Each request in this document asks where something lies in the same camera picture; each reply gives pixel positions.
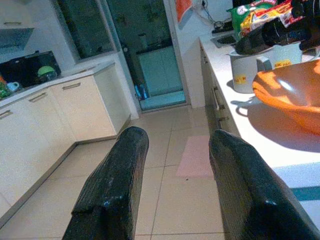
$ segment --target tile floor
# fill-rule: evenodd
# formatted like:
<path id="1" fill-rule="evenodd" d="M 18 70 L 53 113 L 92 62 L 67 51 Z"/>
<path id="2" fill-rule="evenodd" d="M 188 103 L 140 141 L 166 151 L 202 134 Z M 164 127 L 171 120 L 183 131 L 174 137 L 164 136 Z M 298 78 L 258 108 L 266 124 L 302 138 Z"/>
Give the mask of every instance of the tile floor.
<path id="1" fill-rule="evenodd" d="M 213 177 L 175 176 L 188 137 L 209 135 L 206 108 L 147 113 L 131 125 L 145 129 L 150 140 L 135 239 L 225 239 Z M 78 145 L 0 230 L 0 239 L 61 239 L 85 180 L 114 143 Z"/>

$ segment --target glass door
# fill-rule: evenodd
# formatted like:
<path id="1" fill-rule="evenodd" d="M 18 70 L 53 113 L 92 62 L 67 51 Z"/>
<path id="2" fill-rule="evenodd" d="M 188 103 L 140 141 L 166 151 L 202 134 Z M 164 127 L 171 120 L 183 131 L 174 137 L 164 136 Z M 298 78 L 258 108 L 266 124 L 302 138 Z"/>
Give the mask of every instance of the glass door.
<path id="1" fill-rule="evenodd" d="M 186 102 L 163 0 L 107 0 L 142 110 Z"/>

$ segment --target window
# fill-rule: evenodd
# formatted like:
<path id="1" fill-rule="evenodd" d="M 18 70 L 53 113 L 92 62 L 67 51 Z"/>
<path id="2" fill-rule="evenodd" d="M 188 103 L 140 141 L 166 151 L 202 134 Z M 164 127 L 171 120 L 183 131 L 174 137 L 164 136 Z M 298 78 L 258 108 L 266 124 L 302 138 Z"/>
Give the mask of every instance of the window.
<path id="1" fill-rule="evenodd" d="M 115 51 L 96 0 L 57 0 L 57 5 L 81 59 Z"/>

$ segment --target yellow label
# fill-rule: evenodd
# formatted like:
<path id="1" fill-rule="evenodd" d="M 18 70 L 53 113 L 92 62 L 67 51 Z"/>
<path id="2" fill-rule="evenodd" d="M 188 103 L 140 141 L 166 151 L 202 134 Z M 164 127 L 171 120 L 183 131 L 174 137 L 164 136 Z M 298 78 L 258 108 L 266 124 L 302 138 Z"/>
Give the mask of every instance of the yellow label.
<path id="1" fill-rule="evenodd" d="M 274 67 L 276 69 L 278 69 L 278 68 L 282 68 L 282 67 L 289 66 L 289 65 L 291 65 L 291 61 L 290 61 L 290 59 L 286 59 L 283 61 L 277 61 L 274 65 Z"/>
<path id="2" fill-rule="evenodd" d="M 246 75 L 235 76 L 235 83 L 236 84 L 246 84 L 247 83 Z"/>

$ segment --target snack package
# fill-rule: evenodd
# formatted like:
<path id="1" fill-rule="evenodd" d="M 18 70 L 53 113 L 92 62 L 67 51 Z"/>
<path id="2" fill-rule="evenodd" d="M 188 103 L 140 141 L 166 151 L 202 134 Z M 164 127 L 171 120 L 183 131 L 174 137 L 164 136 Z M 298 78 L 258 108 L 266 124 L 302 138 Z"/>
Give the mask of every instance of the snack package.
<path id="1" fill-rule="evenodd" d="M 253 11 L 265 11 L 277 5 L 276 0 L 257 0 L 247 5 L 242 5 L 229 9 L 228 12 L 231 12 L 232 17 L 232 26 L 236 33 L 236 40 L 240 40 L 244 35 L 242 32 L 241 24 L 244 20 L 252 19 L 249 16 Z"/>
<path id="2" fill-rule="evenodd" d="M 257 9 L 251 11 L 240 24 L 240 35 L 243 37 L 246 34 L 250 33 L 252 30 L 260 27 L 266 22 L 270 22 L 275 18 L 279 18 L 285 27 L 288 27 L 290 24 L 299 21 L 302 16 L 297 18 L 294 18 L 292 16 L 291 1 L 292 0 L 286 0 L 283 3 L 271 7 L 267 10 Z"/>

